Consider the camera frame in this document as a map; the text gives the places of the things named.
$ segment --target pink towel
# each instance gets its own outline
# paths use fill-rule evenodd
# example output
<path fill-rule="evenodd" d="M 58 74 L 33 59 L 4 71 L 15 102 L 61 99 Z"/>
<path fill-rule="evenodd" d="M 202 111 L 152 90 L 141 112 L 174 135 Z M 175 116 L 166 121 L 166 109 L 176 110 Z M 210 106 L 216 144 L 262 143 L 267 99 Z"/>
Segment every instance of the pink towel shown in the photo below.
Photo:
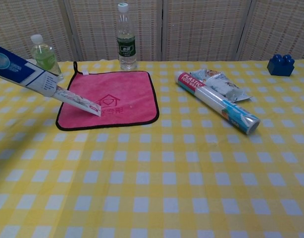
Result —
<path fill-rule="evenodd" d="M 158 119 L 156 94 L 148 72 L 75 74 L 68 89 L 101 105 L 101 117 L 63 103 L 56 126 L 61 130 L 149 124 Z"/>

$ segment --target blue toy block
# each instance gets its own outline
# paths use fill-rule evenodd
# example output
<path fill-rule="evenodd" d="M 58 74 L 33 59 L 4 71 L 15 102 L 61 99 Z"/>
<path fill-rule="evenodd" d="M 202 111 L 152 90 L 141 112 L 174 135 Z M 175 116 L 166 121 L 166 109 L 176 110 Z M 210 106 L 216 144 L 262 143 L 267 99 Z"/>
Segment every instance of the blue toy block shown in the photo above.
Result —
<path fill-rule="evenodd" d="M 291 76 L 295 60 L 290 55 L 274 55 L 270 59 L 267 69 L 271 75 Z"/>

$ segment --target yellow checkered tablecloth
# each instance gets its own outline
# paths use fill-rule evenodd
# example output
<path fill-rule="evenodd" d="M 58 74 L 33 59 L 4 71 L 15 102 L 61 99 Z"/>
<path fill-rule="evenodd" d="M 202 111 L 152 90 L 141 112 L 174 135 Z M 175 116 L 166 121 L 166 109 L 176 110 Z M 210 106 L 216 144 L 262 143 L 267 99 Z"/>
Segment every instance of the yellow checkered tablecloth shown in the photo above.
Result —
<path fill-rule="evenodd" d="M 59 101 L 0 79 L 0 238 L 304 238 L 304 60 L 291 77 L 266 65 L 140 62 L 158 121 L 73 132 L 55 126 Z M 73 63 L 60 66 L 67 87 Z M 254 134 L 174 83 L 204 67 L 253 95 Z"/>

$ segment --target white bottle cap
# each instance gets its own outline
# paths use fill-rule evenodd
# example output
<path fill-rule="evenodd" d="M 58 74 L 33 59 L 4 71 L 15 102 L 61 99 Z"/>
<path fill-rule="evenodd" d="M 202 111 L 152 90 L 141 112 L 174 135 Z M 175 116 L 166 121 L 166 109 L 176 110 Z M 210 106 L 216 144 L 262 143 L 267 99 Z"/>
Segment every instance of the white bottle cap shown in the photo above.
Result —
<path fill-rule="evenodd" d="M 119 3 L 118 4 L 118 10 L 119 10 L 119 12 L 125 13 L 129 10 L 129 5 L 125 2 Z"/>
<path fill-rule="evenodd" d="M 31 36 L 31 41 L 34 43 L 34 44 L 42 44 L 43 43 L 43 37 L 40 35 L 40 34 L 37 34 L 37 35 L 32 35 Z"/>

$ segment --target plastic bottle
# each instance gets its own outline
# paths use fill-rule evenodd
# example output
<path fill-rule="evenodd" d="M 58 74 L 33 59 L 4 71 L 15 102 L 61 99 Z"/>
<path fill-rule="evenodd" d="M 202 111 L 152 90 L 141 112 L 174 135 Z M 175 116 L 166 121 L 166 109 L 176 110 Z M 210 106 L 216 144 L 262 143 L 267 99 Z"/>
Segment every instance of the plastic bottle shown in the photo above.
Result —
<path fill-rule="evenodd" d="M 125 71 L 133 70 L 137 67 L 136 39 L 131 20 L 128 15 L 129 5 L 119 3 L 120 12 L 117 23 L 117 41 L 119 46 L 120 68 Z"/>
<path fill-rule="evenodd" d="M 63 79 L 61 69 L 58 66 L 54 49 L 44 43 L 43 37 L 41 35 L 32 35 L 31 41 L 34 44 L 32 47 L 31 54 L 33 58 L 37 61 L 37 66 L 51 73 L 58 75 L 58 80 Z"/>

